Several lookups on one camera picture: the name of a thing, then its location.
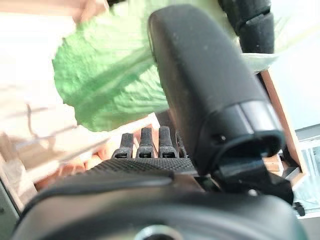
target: textured black surface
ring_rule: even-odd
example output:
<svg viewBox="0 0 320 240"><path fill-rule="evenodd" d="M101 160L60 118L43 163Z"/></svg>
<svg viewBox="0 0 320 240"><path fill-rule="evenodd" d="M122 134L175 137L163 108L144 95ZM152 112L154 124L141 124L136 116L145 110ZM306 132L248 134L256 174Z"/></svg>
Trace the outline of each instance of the textured black surface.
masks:
<svg viewBox="0 0 320 240"><path fill-rule="evenodd" d="M197 175L197 171L189 158L112 158L103 161L85 173L154 173L159 170L173 171L176 174Z"/></svg>

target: black plastic housing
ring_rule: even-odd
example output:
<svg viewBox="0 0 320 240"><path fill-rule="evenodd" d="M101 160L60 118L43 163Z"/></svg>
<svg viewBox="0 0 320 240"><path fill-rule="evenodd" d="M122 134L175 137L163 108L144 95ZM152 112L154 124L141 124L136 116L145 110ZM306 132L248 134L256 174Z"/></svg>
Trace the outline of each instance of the black plastic housing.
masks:
<svg viewBox="0 0 320 240"><path fill-rule="evenodd" d="M161 85L185 149L200 175L229 150L272 156L284 138L260 82L223 30L191 5L172 5L148 21Z"/></svg>
<svg viewBox="0 0 320 240"><path fill-rule="evenodd" d="M165 172L91 173L39 193L12 240L307 239L291 206L275 196L202 192L187 176ZM181 238L137 237L151 225L174 228Z"/></svg>

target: black mechanical part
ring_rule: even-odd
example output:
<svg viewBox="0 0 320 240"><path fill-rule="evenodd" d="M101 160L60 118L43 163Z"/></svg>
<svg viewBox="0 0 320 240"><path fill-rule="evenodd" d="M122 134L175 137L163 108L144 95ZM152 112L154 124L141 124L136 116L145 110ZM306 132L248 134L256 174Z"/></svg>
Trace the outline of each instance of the black mechanical part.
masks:
<svg viewBox="0 0 320 240"><path fill-rule="evenodd" d="M297 162L291 157L289 149L288 149L288 145L285 145L282 148L282 156L289 167L296 167L296 168L299 167Z"/></svg>
<svg viewBox="0 0 320 240"><path fill-rule="evenodd" d="M52 195L29 210L12 239L135 239L154 225L173 228L186 240L306 239L292 208L277 197L210 194L178 184Z"/></svg>
<svg viewBox="0 0 320 240"><path fill-rule="evenodd" d="M154 143L152 140L152 129L144 127L141 129L141 139L139 147L136 151L136 159L151 159L154 158Z"/></svg>
<svg viewBox="0 0 320 240"><path fill-rule="evenodd" d="M274 16L271 0L219 0L240 38L244 53L274 53Z"/></svg>
<svg viewBox="0 0 320 240"><path fill-rule="evenodd" d="M132 159L133 136L124 134L116 158L31 200L12 239L173 236L164 229L176 239L307 239L280 199L292 201L290 183L269 174L262 161L282 145L280 124L228 38L189 5L152 14L149 33L173 122L192 162L177 153ZM168 129L162 129L159 144L170 147ZM204 189L186 175L192 163ZM152 234L141 238L150 228Z"/></svg>
<svg viewBox="0 0 320 240"><path fill-rule="evenodd" d="M134 147L134 135L132 133L122 134L120 148L114 151L113 159L131 159Z"/></svg>
<svg viewBox="0 0 320 240"><path fill-rule="evenodd" d="M283 171L282 177L291 181L301 173L300 167L289 166L286 170Z"/></svg>
<svg viewBox="0 0 320 240"><path fill-rule="evenodd" d="M165 110L165 111L161 111L161 112L156 112L155 116L158 119L160 126L169 127L172 146L176 150L178 150L178 146L177 146L177 142L176 142L176 128L175 128L175 124L172 122L172 118L170 116L170 111Z"/></svg>
<svg viewBox="0 0 320 240"><path fill-rule="evenodd" d="M161 159L178 158L176 149L172 145L170 137L170 129L167 126L159 128L159 153L158 157Z"/></svg>
<svg viewBox="0 0 320 240"><path fill-rule="evenodd" d="M274 195L292 205L294 193L289 180L267 171L261 157L226 157L212 177L227 193Z"/></svg>
<svg viewBox="0 0 320 240"><path fill-rule="evenodd" d="M179 132L175 131L176 145L178 147L179 158L187 158L188 154Z"/></svg>
<svg viewBox="0 0 320 240"><path fill-rule="evenodd" d="M303 217L306 215L304 206L302 206L302 204L298 201L293 203L293 209L296 210L296 212L299 214L300 217Z"/></svg>
<svg viewBox="0 0 320 240"><path fill-rule="evenodd" d="M209 16L173 5L150 16L148 31L173 122L200 175L235 145L278 152L284 137L268 97Z"/></svg>
<svg viewBox="0 0 320 240"><path fill-rule="evenodd" d="M118 3L121 3L121 2L124 2L125 0L106 0L109 7L111 8L114 4L118 4Z"/></svg>

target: wooden frame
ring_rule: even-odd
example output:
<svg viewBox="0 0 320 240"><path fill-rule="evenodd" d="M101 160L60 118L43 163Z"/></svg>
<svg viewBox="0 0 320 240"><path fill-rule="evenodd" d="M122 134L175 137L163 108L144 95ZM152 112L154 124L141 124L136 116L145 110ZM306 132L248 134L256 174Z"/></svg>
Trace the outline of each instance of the wooden frame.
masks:
<svg viewBox="0 0 320 240"><path fill-rule="evenodd" d="M262 71L261 76L264 82L264 85L267 89L267 92L270 97L270 101L273 105L275 112L277 113L281 125L283 127L285 141L288 147L288 151L292 159L300 166L301 173L299 173L292 181L291 184L294 188L297 187L299 183L302 182L304 176L307 174L307 166L304 161L304 157L302 156L299 141L296 135L295 130L292 127L290 117L286 112L283 104L281 96L278 95L277 86L274 81L272 81L272 76L269 71Z"/></svg>

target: metal screw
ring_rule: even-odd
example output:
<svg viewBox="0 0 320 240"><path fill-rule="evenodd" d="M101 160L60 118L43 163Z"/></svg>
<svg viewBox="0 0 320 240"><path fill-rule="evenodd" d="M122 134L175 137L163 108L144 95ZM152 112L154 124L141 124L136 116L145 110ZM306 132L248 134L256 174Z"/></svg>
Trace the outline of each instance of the metal screw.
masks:
<svg viewBox="0 0 320 240"><path fill-rule="evenodd" d="M248 194L249 194L250 196L258 196L258 195L259 195L258 192L257 192L256 190L254 190L254 189L250 189L250 190L248 191Z"/></svg>

